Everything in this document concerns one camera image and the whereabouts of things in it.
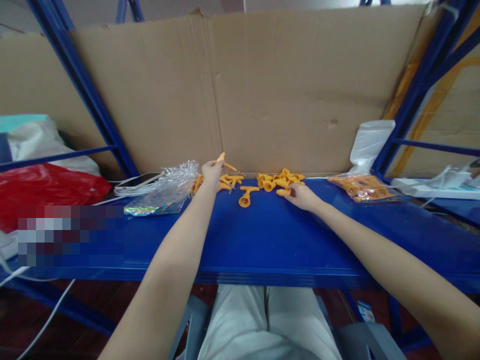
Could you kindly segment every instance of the hand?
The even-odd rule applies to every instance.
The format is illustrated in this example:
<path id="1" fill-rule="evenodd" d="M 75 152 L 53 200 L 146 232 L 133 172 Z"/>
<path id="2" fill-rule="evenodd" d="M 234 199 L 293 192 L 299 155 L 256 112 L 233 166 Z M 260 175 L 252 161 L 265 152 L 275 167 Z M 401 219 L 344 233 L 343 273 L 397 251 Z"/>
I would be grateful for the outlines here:
<path id="1" fill-rule="evenodd" d="M 285 196 L 285 199 L 297 208 L 313 212 L 319 206 L 325 204 L 325 202 L 315 195 L 308 186 L 299 183 L 292 183 L 288 186 L 288 189 L 293 189 L 295 191 L 295 196 Z"/>
<path id="2" fill-rule="evenodd" d="M 220 175 L 222 174 L 222 166 L 224 165 L 224 161 L 220 160 L 215 164 L 217 161 L 212 160 L 206 162 L 201 167 L 201 173 L 203 174 L 203 182 L 208 184 L 216 185 L 215 189 L 219 187 Z"/>

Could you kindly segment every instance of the red plastic bag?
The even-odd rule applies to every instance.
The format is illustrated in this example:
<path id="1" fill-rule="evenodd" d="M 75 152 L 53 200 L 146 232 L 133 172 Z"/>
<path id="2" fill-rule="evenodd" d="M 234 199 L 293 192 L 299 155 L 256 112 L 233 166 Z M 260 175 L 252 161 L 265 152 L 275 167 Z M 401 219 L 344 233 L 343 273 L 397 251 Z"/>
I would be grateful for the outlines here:
<path id="1" fill-rule="evenodd" d="M 109 193 L 101 176 L 49 163 L 0 173 L 0 229 L 18 229 L 18 209 L 31 205 L 91 205 Z"/>

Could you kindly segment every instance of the cardboard sheet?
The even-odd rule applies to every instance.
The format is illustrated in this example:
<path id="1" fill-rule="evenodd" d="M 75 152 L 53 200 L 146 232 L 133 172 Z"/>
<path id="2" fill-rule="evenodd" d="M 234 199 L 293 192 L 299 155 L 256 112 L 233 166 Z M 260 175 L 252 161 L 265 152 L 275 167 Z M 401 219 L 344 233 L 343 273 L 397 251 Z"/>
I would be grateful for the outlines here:
<path id="1" fill-rule="evenodd" d="M 328 175 L 351 167 L 359 125 L 381 119 L 424 9 L 195 14 L 71 36 L 141 173 L 225 151 L 247 174 Z M 0 108 L 49 114 L 100 146 L 47 40 L 28 36 L 2 49 L 15 55 L 14 71 L 1 69 Z"/>
<path id="2" fill-rule="evenodd" d="M 210 20 L 223 150 L 246 173 L 339 173 L 381 119 L 424 6 L 236 13 Z"/>

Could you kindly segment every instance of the teal fabric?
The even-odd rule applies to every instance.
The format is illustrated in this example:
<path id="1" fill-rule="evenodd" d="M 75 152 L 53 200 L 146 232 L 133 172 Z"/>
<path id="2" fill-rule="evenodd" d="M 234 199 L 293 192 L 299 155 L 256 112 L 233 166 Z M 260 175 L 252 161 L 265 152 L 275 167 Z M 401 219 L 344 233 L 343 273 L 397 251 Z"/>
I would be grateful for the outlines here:
<path id="1" fill-rule="evenodd" d="M 0 116 L 0 133 L 10 133 L 31 121 L 53 121 L 45 114 L 18 114 Z"/>

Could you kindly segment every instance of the person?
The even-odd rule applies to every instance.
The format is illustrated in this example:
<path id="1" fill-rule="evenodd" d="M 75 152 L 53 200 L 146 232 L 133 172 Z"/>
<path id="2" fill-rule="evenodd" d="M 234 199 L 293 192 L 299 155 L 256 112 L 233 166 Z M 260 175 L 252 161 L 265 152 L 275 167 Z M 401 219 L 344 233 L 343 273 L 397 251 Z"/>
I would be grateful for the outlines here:
<path id="1" fill-rule="evenodd" d="M 196 277 L 223 161 L 161 242 L 99 359 L 166 359 Z M 292 205 L 321 218 L 416 318 L 444 359 L 480 359 L 480 308 L 419 259 L 291 184 Z M 311 288 L 219 285 L 199 359 L 340 359 Z"/>

